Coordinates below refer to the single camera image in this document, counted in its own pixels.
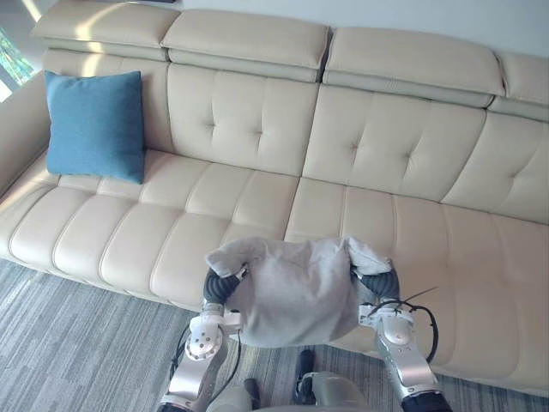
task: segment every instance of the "striped carpet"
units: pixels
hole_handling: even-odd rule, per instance
[[[193,316],[0,260],[0,411],[154,412],[169,360]],[[218,385],[236,356],[220,371]],[[235,382],[256,378],[262,406],[291,402],[301,348],[244,348]],[[380,412],[399,411],[379,360],[315,347],[317,369],[341,373]],[[542,412],[545,398],[441,377],[454,411]]]

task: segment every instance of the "gray cloth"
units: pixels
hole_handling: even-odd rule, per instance
[[[286,243],[263,238],[234,240],[207,255],[221,277],[249,275],[226,303],[243,315],[242,341],[282,348],[334,341],[358,324],[359,292],[351,266],[362,275],[390,271],[355,238]]]

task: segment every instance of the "throw pillow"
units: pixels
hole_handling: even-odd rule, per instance
[[[139,71],[97,77],[45,73],[50,111],[48,171],[142,183],[142,80]]]

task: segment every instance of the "headrest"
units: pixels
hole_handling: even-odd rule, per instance
[[[160,46],[179,13],[133,3],[60,2],[34,27],[52,49],[166,61]]]
[[[186,10],[162,45],[175,63],[315,82],[329,28],[267,15]]]
[[[498,59],[505,94],[489,110],[549,122],[549,58],[498,53]]]
[[[490,49],[437,34],[338,28],[323,81],[365,90],[487,107],[503,93]]]

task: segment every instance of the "beige leather sofa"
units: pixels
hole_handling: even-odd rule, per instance
[[[437,372],[548,396],[547,60],[121,3],[59,3],[34,34],[48,70],[142,72],[146,178],[49,174],[36,76],[0,106],[0,257],[198,310],[229,240],[357,236],[404,297],[437,287],[415,300]],[[335,345],[375,355],[368,330]]]

